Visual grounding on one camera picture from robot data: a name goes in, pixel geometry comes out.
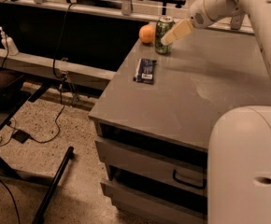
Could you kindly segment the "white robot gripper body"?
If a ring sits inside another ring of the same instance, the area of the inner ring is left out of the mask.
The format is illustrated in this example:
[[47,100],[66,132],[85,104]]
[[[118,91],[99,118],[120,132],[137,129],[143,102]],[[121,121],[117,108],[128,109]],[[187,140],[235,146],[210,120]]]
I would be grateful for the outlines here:
[[194,28],[203,29],[214,24],[217,0],[195,0],[189,8],[190,20]]

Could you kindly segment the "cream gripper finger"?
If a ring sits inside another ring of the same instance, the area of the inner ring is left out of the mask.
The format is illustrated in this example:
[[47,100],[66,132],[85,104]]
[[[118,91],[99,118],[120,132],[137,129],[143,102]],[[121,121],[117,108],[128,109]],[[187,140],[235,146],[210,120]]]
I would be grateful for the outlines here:
[[174,41],[189,35],[193,31],[193,24],[189,19],[183,19],[175,24],[162,38],[161,42],[167,46]]

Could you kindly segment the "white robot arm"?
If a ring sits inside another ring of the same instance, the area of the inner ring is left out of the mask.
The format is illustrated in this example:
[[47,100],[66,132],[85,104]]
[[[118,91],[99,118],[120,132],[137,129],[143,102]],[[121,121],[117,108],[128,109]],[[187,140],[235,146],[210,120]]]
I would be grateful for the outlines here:
[[169,45],[226,17],[246,15],[258,58],[236,57],[244,78],[229,89],[235,108],[216,122],[207,154],[207,223],[271,224],[271,0],[197,0],[162,39]]

